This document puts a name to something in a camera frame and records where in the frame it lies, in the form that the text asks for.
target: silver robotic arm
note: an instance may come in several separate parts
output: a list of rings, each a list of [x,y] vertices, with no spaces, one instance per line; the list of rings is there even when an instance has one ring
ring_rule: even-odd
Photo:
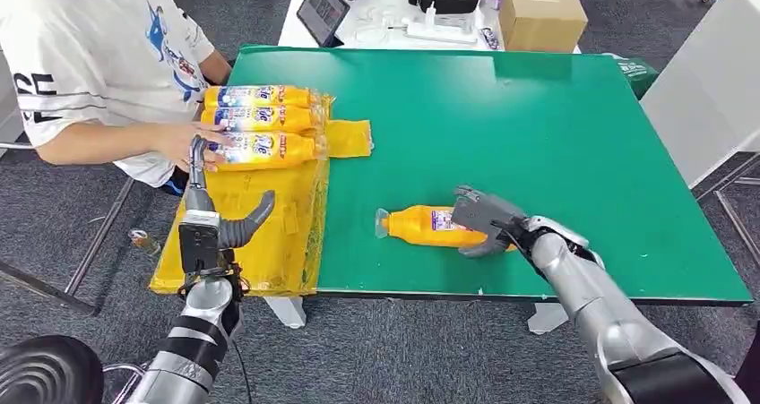
[[[203,404],[208,401],[219,364],[242,329],[240,267],[233,248],[250,241],[272,213],[274,192],[262,196],[245,219],[225,220],[206,192],[203,150],[195,136],[191,147],[186,213],[179,224],[185,285],[179,290],[185,309],[172,322],[129,403]]]
[[[452,220],[488,234],[462,253],[481,256],[516,245],[554,289],[613,404],[749,403],[728,374],[643,316],[585,238],[554,220],[527,217],[496,196],[467,186],[456,193]]]

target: black lettering on shirt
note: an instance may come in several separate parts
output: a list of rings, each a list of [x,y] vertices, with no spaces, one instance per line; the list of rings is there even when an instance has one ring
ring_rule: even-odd
[[[15,73],[13,75],[13,83],[16,85],[16,92],[19,94],[27,94],[27,95],[43,95],[43,96],[53,96],[57,95],[57,90],[45,90],[40,88],[41,83],[52,83],[53,80],[53,74],[37,74],[32,73],[31,74],[31,80],[29,77],[22,73]],[[33,119],[35,124],[40,124],[42,122],[49,122],[51,120],[60,119],[61,116],[51,116],[49,114],[43,114],[41,111],[23,111],[22,116],[24,120],[29,121]]]

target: white cabinet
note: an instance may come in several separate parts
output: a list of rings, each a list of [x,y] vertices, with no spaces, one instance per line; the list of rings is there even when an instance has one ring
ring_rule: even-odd
[[[15,142],[22,133],[22,117],[16,102],[13,78],[0,50],[0,142]],[[0,149],[0,156],[4,153],[5,149]]]
[[[760,0],[718,0],[641,105],[684,181],[760,150]]]

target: person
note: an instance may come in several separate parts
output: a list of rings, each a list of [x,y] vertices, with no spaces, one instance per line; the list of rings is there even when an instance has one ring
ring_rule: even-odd
[[[179,195],[194,136],[229,143],[194,119],[207,80],[231,68],[173,0],[0,0],[0,47],[24,131],[51,164],[113,162]]]

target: printed graphic on shirt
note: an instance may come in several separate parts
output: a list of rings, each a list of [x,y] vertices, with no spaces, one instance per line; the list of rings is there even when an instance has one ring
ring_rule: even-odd
[[[164,11],[161,6],[158,5],[154,9],[149,2],[148,9],[151,11],[151,26],[146,36],[153,48],[159,52],[159,62],[166,62],[171,68],[174,82],[183,92],[182,100],[187,102],[194,92],[197,93],[206,88],[206,81],[201,76],[201,72],[190,64],[182,53],[175,52],[168,43],[168,29],[163,20]]]
[[[22,73],[13,75],[13,83],[16,85],[16,93],[19,95],[40,95],[42,97],[54,97],[58,94],[56,90],[50,89],[53,83],[53,74],[32,73],[29,76]],[[55,116],[50,113],[44,113],[39,110],[24,109],[23,104],[19,101],[19,108],[26,122],[32,121],[35,124],[41,124],[50,120],[60,119],[61,116]]]

